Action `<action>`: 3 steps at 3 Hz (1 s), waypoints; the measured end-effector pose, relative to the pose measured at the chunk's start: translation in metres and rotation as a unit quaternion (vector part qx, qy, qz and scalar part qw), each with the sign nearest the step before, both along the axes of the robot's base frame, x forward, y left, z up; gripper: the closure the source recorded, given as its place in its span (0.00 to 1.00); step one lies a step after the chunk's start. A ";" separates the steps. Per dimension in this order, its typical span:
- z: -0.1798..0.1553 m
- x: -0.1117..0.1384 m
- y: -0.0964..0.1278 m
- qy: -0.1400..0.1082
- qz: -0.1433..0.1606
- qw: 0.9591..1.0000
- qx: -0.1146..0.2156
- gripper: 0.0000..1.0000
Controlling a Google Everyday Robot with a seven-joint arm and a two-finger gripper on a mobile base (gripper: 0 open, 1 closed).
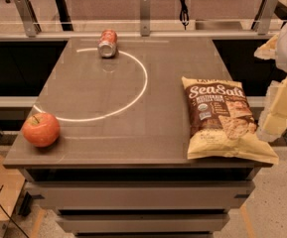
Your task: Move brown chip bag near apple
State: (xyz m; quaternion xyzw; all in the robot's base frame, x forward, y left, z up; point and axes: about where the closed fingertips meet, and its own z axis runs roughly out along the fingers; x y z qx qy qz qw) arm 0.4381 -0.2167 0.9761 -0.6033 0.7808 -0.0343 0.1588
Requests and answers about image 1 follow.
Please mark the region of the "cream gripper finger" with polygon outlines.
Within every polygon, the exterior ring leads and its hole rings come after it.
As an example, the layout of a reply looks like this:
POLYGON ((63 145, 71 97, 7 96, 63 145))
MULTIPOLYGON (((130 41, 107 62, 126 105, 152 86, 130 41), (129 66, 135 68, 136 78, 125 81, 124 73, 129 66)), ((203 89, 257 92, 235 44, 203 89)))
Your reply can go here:
POLYGON ((265 142, 274 142, 287 129, 287 118, 262 112, 258 120, 257 137, 265 142))
POLYGON ((270 38, 265 44, 260 46, 254 52, 254 56, 262 60, 275 60, 278 37, 279 35, 276 34, 272 38, 270 38))

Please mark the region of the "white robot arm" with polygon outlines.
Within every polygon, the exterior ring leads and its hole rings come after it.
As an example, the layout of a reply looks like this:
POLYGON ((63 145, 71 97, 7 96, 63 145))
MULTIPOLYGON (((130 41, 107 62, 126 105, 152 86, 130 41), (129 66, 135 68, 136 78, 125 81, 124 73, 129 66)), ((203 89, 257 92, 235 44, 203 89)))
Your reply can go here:
MULTIPOLYGON (((287 23, 281 31, 260 46, 254 55, 262 60, 275 60, 276 67, 287 73, 287 23)), ((287 76, 272 81, 267 89, 264 110, 258 120, 257 137, 273 142, 287 130, 287 76)))

